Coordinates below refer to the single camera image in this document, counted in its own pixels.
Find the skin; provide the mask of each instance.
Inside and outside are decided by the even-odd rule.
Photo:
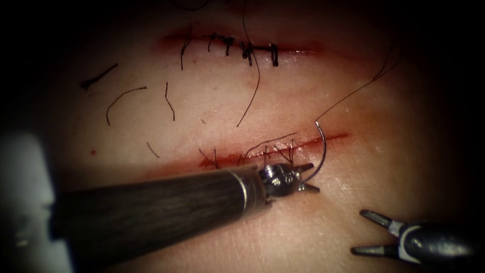
[[[320,194],[296,193],[266,213],[108,272],[422,271],[396,260],[351,255],[352,246],[395,242],[358,212],[368,208],[407,222],[464,217],[470,187],[458,182],[464,169],[449,126],[454,122],[446,111],[450,102],[446,92],[438,92],[447,85],[432,56],[380,11],[299,3],[282,3],[276,10],[271,3],[248,4],[250,38],[297,40],[299,46],[308,41],[310,49],[309,41],[315,40],[325,51],[317,56],[282,54],[279,67],[271,66],[269,53],[256,52],[261,83],[239,127],[258,74],[254,63],[250,67],[241,58],[237,45],[225,56],[221,42],[214,41],[207,52],[208,40],[194,40],[184,53],[183,71],[183,39],[173,41],[177,46],[162,43],[162,51],[156,47],[160,37],[173,29],[189,30],[191,22],[208,25],[206,35],[219,33],[219,25],[240,31],[239,2],[213,2],[196,12],[160,3],[109,14],[109,20],[90,28],[75,48],[44,70],[44,80],[35,84],[42,96],[25,120],[43,140],[62,193],[201,171],[207,167],[200,167],[204,158],[199,149],[210,156],[215,148],[224,157],[295,131],[297,142],[315,139],[315,118],[369,82],[393,41],[406,52],[386,76],[318,120],[330,138],[349,134],[328,141],[323,167],[310,181]],[[299,14],[307,16],[285,19]],[[247,43],[237,35],[236,41]],[[391,59],[399,56],[394,51]],[[78,86],[114,63],[119,66],[88,91]],[[166,82],[175,121],[164,98]],[[143,86],[147,89],[125,95],[110,109],[108,126],[107,107],[123,92]],[[275,144],[284,146],[288,140]],[[295,164],[317,165],[320,158],[321,148],[295,152]],[[271,160],[284,162],[278,156]],[[169,170],[174,162],[184,165]],[[264,163],[262,157],[252,162]]]

